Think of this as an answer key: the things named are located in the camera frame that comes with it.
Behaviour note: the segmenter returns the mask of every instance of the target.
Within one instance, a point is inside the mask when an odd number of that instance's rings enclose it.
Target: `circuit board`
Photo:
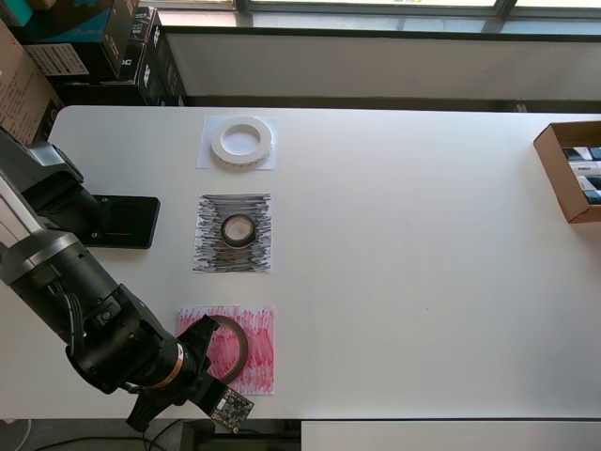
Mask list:
[[[213,409],[210,418],[234,433],[238,433],[242,423],[253,409],[254,403],[228,388]]]

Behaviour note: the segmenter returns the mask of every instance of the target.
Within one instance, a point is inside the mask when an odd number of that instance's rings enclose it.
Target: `black mounting plate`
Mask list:
[[[148,249],[154,238],[161,202],[156,197],[94,195],[105,218],[103,231],[78,237],[87,247]]]

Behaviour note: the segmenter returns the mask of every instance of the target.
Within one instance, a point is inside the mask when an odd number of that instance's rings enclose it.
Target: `red scribbles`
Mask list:
[[[221,305],[192,307],[179,311],[177,334],[184,332],[203,315],[223,315],[237,322],[248,337],[249,357],[242,374],[230,384],[242,395],[267,395],[273,393],[273,306],[249,307]],[[219,328],[208,346],[211,361],[208,372],[216,378],[224,375],[238,358],[239,343],[234,333]]]

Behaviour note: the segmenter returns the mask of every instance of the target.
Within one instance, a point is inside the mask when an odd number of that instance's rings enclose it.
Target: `cable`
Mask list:
[[[19,451],[21,448],[23,448],[23,445],[25,444],[25,442],[27,442],[27,439],[29,438],[30,433],[31,433],[31,418],[28,418],[27,419],[27,431],[25,432],[25,435],[23,435],[23,439],[19,443],[19,446],[17,446],[15,448],[15,451]]]
[[[159,440],[159,437],[161,437],[167,430],[169,430],[172,426],[175,426],[180,421],[181,421],[181,419],[172,421],[171,423],[169,423],[169,425],[167,425],[165,428],[163,428],[163,430],[161,432],[159,432],[157,435],[155,435],[154,439],[152,439],[152,442],[150,442],[150,446],[148,447],[147,451],[152,451],[152,446],[157,446],[158,448],[160,448],[158,444],[155,444],[156,441]]]
[[[150,440],[143,439],[142,437],[80,437],[79,439],[71,439],[65,440],[64,442],[56,442],[51,444],[46,444],[45,446],[41,446],[40,448],[36,448],[32,451],[43,451],[44,449],[56,448],[57,446],[64,446],[66,444],[78,443],[78,442],[92,442],[92,441],[105,441],[105,442],[119,442],[119,441],[138,441],[144,443],[150,443]],[[155,445],[161,451],[167,451],[165,448],[160,446],[159,444]]]
[[[84,314],[82,307],[79,304],[79,299],[74,293],[67,293],[63,289],[62,284],[55,280],[48,286],[50,292],[56,298],[62,298],[67,304],[69,310],[69,324],[70,324],[70,347],[69,353],[71,357],[81,355],[84,351]]]

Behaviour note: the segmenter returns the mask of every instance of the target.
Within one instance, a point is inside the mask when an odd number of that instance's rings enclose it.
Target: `black scribbles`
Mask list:
[[[223,241],[223,221],[246,214],[256,227],[256,240],[242,249]],[[260,272],[271,268],[271,194],[204,194],[198,202],[193,270],[195,272]]]

